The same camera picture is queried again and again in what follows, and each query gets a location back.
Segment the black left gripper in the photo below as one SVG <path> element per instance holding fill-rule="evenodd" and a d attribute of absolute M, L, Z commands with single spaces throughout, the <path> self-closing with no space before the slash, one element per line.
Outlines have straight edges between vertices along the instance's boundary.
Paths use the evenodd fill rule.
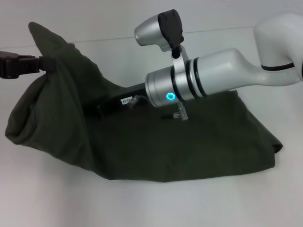
<path fill-rule="evenodd" d="M 20 72 L 55 72 L 55 59 L 49 57 L 19 56 L 17 53 L 0 52 L 0 77 L 2 79 L 17 79 L 18 63 Z"/>

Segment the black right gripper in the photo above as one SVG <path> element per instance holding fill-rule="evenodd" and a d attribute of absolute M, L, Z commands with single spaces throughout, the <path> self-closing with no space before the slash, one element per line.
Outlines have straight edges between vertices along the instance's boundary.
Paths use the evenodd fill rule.
<path fill-rule="evenodd" d="M 145 84 L 140 83 L 112 92 L 97 104 L 96 111 L 101 118 L 105 118 L 124 110 L 131 110 L 135 107 L 148 104 L 149 99 L 145 90 Z"/>

